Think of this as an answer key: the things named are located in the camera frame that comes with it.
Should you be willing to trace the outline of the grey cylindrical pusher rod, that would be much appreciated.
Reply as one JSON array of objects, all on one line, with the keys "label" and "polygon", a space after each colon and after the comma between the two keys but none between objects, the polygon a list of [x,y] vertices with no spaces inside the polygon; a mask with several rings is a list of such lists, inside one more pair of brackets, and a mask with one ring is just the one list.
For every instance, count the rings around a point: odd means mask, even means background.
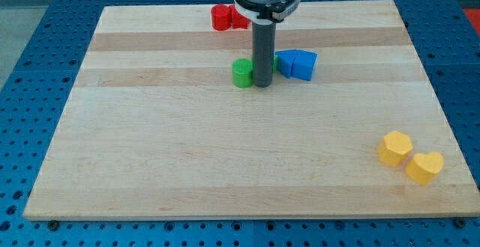
[{"label": "grey cylindrical pusher rod", "polygon": [[275,54],[274,23],[268,25],[253,24],[252,27],[252,64],[253,84],[265,88],[271,85]]}]

